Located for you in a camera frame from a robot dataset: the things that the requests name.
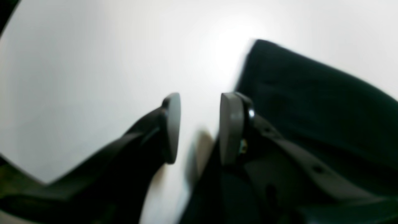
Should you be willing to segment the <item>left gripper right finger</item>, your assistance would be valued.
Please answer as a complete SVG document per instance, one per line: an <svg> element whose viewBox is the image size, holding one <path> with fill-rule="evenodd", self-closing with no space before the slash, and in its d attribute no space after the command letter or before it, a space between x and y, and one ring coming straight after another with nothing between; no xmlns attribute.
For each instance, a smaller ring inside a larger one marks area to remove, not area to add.
<svg viewBox="0 0 398 224"><path fill-rule="evenodd" d="M272 224L396 224L397 195L350 180L258 115L238 92L220 99L220 159L253 189Z"/></svg>

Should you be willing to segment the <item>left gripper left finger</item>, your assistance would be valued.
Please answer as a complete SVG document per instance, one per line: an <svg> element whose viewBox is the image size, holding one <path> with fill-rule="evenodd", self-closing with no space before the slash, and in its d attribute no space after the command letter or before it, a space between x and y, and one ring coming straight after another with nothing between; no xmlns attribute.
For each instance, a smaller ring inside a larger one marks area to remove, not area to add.
<svg viewBox="0 0 398 224"><path fill-rule="evenodd" d="M50 185L1 198L1 211L42 224L138 224L155 173L174 164L179 93Z"/></svg>

